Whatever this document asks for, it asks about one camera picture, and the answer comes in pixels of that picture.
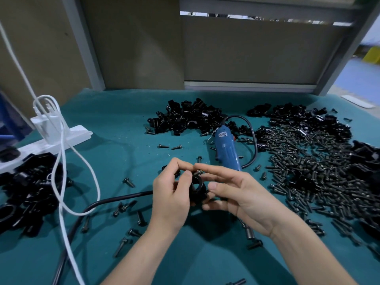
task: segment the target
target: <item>fingernail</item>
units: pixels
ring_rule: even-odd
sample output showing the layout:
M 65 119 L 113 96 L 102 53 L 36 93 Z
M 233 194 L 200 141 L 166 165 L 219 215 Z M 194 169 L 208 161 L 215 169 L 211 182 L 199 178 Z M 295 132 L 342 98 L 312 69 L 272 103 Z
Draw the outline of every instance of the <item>fingernail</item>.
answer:
M 208 186 L 208 189 L 210 191 L 214 191 L 216 189 L 216 182 L 210 182 L 209 186 Z

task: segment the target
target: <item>hand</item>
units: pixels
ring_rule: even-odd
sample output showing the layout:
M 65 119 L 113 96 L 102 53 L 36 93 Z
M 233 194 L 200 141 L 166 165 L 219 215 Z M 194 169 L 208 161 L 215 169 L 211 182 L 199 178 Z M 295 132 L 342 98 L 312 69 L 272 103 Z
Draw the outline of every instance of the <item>hand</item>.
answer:
M 174 174 L 186 170 L 178 182 Z M 184 225 L 189 208 L 189 187 L 193 179 L 193 165 L 173 158 L 153 181 L 153 208 L 148 228 L 176 235 Z
M 202 206 L 203 210 L 229 211 L 252 229 L 269 237 L 272 237 L 276 226 L 297 217 L 249 173 L 200 163 L 196 163 L 194 168 L 206 172 L 201 175 L 203 181 L 211 181 L 208 185 L 209 199 Z M 228 200 L 214 200 L 215 196 Z

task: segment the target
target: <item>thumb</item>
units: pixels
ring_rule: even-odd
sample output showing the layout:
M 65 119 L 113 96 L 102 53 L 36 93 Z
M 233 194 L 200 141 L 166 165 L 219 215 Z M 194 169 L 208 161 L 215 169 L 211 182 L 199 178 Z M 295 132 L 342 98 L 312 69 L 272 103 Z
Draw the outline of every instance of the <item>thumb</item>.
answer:
M 193 180 L 193 174 L 186 170 L 181 177 L 179 177 L 177 189 L 174 192 L 175 195 L 179 196 L 187 196 L 187 199 L 189 199 L 189 188 L 191 185 L 191 182 Z
M 237 202 L 243 200 L 242 190 L 224 183 L 210 182 L 208 189 L 219 197 L 233 199 Z

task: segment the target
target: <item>cardboard panel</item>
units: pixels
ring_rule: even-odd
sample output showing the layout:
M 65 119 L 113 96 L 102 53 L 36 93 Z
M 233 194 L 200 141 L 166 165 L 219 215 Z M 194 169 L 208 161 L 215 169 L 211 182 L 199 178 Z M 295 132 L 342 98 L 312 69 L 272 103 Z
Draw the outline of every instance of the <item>cardboard panel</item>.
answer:
M 90 81 L 61 0 L 0 0 L 0 18 L 36 95 L 64 104 Z M 0 40 L 0 87 L 27 117 L 32 97 Z
M 186 81 L 315 85 L 347 27 L 181 16 Z
M 81 0 L 107 88 L 183 89 L 179 0 Z

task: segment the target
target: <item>workbench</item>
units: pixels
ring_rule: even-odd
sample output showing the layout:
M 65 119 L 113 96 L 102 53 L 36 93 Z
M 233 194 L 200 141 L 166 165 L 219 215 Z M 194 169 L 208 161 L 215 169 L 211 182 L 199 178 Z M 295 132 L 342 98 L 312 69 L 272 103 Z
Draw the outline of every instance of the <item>workbench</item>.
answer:
M 88 160 L 97 174 L 101 188 L 101 199 L 152 190 L 152 182 L 161 172 L 161 167 L 171 158 L 177 157 L 195 163 L 217 164 L 215 152 L 208 149 L 208 137 L 200 137 L 196 130 L 186 130 L 180 136 L 172 132 L 158 135 L 145 134 L 147 119 L 156 117 L 155 112 L 165 111 L 167 102 L 194 101 L 201 98 L 207 105 L 220 107 L 225 114 L 245 115 L 255 105 L 274 105 L 292 102 L 303 104 L 308 109 L 326 107 L 329 112 L 335 108 L 341 122 L 344 117 L 353 119 L 353 139 L 380 146 L 380 120 L 335 95 L 317 97 L 305 94 L 239 93 L 202 91 L 163 90 L 116 90 L 96 92 L 84 90 L 62 107 L 62 113 L 70 127 L 81 124 L 93 132 L 90 140 L 76 146 Z M 268 118 L 249 118 L 254 129 L 268 125 Z M 243 124 L 239 119 L 237 125 Z M 20 145 L 39 139 L 34 132 Z M 157 148 L 158 144 L 182 149 Z M 240 160 L 246 163 L 251 158 L 253 146 L 236 144 Z M 91 174 L 83 162 L 70 150 L 67 151 L 68 177 L 75 182 L 66 190 L 66 204 L 74 211 L 81 212 L 96 200 L 96 190 Z M 269 154 L 258 153 L 253 165 L 244 169 L 257 180 L 269 164 Z M 261 170 L 254 168 L 261 164 Z M 135 188 L 122 181 L 130 178 Z M 266 181 L 260 181 L 268 188 L 271 174 Z M 284 202 L 285 197 L 276 195 Z M 1 193 L 0 201 L 6 196 Z M 91 214 L 90 230 L 87 234 L 77 233 L 72 243 L 74 255 L 86 284 L 99 284 L 128 252 L 131 245 L 125 245 L 120 257 L 113 253 L 129 228 L 144 232 L 146 227 L 137 226 L 136 210 L 140 209 L 147 221 L 152 211 L 152 197 L 137 199 L 130 212 L 112 216 L 117 203 L 100 206 Z M 355 247 L 348 239 L 339 235 L 331 225 L 330 218 L 313 213 L 310 218 L 324 224 L 326 236 L 322 241 L 338 261 L 359 284 L 375 284 L 380 279 L 380 260 L 376 259 L 365 246 Z M 69 230 L 76 217 L 66 214 Z M 354 224 L 355 231 L 364 242 L 375 242 Z M 39 235 L 35 238 L 20 237 L 21 230 L 7 231 L 0 235 L 1 284 L 50 284 L 54 276 L 59 255 L 64 248 L 59 229 L 58 211 L 45 217 Z M 264 247 L 247 251 L 248 241 L 239 222 L 232 222 L 226 212 L 203 212 L 191 208 L 185 226 L 170 246 L 155 275 L 153 284 L 226 284 L 241 278 L 247 284 L 296 284 L 284 260 L 273 242 L 256 233 L 263 240 Z M 61 284 L 76 284 L 70 266 L 66 266 Z

